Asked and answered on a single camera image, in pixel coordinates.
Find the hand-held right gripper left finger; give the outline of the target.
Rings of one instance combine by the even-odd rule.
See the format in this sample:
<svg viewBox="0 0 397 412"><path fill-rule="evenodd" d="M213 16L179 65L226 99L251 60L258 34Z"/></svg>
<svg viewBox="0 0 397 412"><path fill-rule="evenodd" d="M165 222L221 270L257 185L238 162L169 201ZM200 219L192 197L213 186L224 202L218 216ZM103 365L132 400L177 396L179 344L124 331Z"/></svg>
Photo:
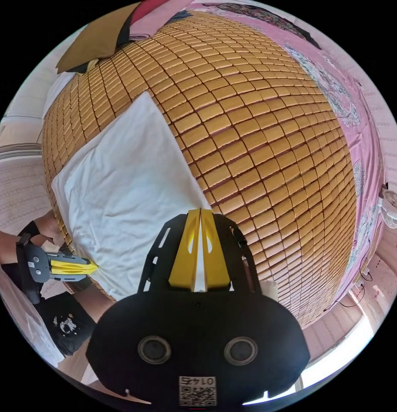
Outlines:
<svg viewBox="0 0 397 412"><path fill-rule="evenodd" d="M200 220L200 209L190 210L188 212L168 280L170 286L173 288L183 289L190 292L193 292L195 289L200 240Z"/></svg>

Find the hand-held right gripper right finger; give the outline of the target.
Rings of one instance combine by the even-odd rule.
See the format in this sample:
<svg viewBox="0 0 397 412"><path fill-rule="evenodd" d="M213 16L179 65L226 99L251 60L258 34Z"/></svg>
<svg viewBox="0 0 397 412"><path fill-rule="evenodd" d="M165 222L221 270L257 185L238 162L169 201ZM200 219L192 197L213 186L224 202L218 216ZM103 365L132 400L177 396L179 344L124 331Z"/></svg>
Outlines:
<svg viewBox="0 0 397 412"><path fill-rule="evenodd" d="M206 291L228 291L230 277L214 214L209 209L201 209L203 270Z"/></svg>

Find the person's left hand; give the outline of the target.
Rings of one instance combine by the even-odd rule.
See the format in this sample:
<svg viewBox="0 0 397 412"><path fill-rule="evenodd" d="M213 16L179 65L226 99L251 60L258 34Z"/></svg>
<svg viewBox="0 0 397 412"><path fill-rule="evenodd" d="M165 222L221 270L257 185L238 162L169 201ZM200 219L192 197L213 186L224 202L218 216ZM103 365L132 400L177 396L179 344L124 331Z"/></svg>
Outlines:
<svg viewBox="0 0 397 412"><path fill-rule="evenodd" d="M37 235L31 238L36 246L47 245L51 250L61 252L64 245L64 237L59 229L57 219L52 210L34 219L33 226L37 229Z"/></svg>

